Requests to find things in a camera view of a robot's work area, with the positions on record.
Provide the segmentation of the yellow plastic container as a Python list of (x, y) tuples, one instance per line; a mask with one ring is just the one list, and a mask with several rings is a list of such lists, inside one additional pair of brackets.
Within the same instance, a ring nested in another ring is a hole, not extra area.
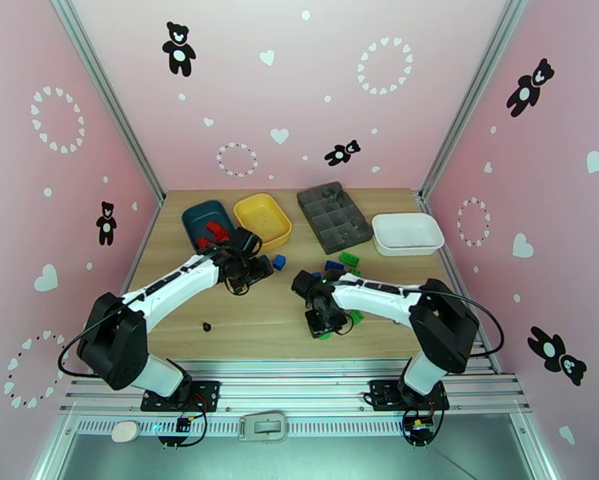
[(290, 240), (292, 223), (269, 194), (259, 193), (234, 204), (234, 215), (240, 226), (262, 240), (262, 252), (284, 245)]

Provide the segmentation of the aluminium mounting rails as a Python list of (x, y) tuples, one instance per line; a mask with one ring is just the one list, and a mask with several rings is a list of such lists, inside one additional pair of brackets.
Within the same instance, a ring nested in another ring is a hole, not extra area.
[[(196, 381), (218, 381), (217, 415), (267, 410), (288, 415), (362, 415), (372, 380), (396, 379), (397, 359), (184, 361)], [(498, 374), (487, 359), (469, 361), (464, 374), (445, 377), (452, 414), (529, 413), (532, 408), (515, 374)], [(73, 379), (59, 401), (60, 414), (139, 415), (143, 393), (111, 390), (103, 381)]]

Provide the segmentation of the dark teal plastic container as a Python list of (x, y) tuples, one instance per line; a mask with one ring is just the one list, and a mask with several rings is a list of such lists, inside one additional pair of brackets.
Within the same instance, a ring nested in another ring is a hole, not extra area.
[(208, 238), (214, 241), (214, 235), (206, 229), (208, 221), (215, 221), (222, 225), (230, 233), (230, 236), (235, 231), (235, 226), (226, 208), (218, 200), (208, 200), (191, 206), (182, 214), (182, 225), (195, 251), (200, 249), (195, 243), (198, 238)]

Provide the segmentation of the grey compartment organizer box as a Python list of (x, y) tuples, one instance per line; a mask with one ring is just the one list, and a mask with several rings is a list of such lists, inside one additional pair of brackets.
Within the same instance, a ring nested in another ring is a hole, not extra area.
[(340, 182), (299, 191), (297, 201), (326, 255), (373, 237), (372, 226)]

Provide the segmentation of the white plastic container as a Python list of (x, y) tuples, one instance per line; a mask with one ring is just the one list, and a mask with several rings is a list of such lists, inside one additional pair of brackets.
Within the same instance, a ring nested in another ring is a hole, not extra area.
[(378, 214), (371, 225), (373, 244), (386, 257), (431, 255), (445, 245), (441, 228), (428, 214)]

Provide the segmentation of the white round object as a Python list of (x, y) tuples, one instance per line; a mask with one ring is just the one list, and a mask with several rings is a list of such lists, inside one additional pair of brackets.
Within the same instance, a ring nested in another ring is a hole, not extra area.
[(113, 426), (110, 437), (114, 443), (122, 444), (134, 441), (140, 434), (140, 426), (135, 421), (122, 421)]

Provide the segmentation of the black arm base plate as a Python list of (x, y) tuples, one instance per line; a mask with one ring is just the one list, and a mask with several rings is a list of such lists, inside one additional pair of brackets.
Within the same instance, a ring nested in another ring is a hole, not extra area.
[(435, 384), (429, 394), (422, 395), (407, 387), (402, 379), (372, 380), (364, 399), (376, 412), (449, 409), (449, 399), (441, 381)]
[(146, 390), (142, 396), (142, 412), (184, 413), (217, 410), (221, 383), (219, 381), (184, 381), (169, 397)]

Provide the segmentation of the slotted aluminium rail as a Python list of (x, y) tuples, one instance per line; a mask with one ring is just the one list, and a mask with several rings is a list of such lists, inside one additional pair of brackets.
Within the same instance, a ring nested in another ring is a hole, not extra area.
[[(447, 414), (441, 432), (450, 432), (453, 428), (461, 434), (474, 432), (485, 424), (487, 418), (502, 420), (516, 434), (530, 432), (531, 422), (522, 414), (487, 414), (463, 417), (455, 412)], [(81, 416), (72, 418), (64, 426), (65, 434), (92, 434), (110, 436), (113, 428), (120, 422), (134, 422), (138, 425), (138, 434), (146, 437), (188, 435), (196, 438), (203, 431), (201, 419), (192, 421), (188, 430), (177, 426), (175, 417), (144, 416), (123, 418), (121, 416)], [(210, 437), (237, 438), (240, 434), (239, 417), (212, 415), (208, 419), (206, 434)], [(401, 415), (362, 415), (338, 417), (288, 417), (286, 419), (287, 436), (291, 437), (387, 437), (401, 434)]]

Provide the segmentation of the aluminium frame post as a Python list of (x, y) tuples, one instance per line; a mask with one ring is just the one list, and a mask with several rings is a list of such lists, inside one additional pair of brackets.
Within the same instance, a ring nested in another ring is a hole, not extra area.
[(72, 0), (50, 0), (50, 3), (90, 76), (91, 82), (96, 87), (102, 102), (109, 111), (136, 166), (152, 190), (158, 205), (162, 206), (166, 199), (166, 192), (158, 181), (154, 169), (150, 165), (149, 159), (130, 124), (130, 120), (126, 116), (113, 84), (96, 54), (94, 45), (78, 16)]
[(519, 23), (529, 0), (506, 0), (499, 19), (493, 28), (489, 41), (477, 69), (474, 72), (461, 103), (453, 116), (441, 145), (438, 148), (436, 156), (424, 177), (420, 188), (415, 193), (415, 198), (420, 208), (426, 212), (431, 212), (430, 201), (443, 171), (459, 143), (461, 136), (467, 127), (482, 94), (489, 84), (497, 68), (501, 56), (512, 38), (513, 33)]

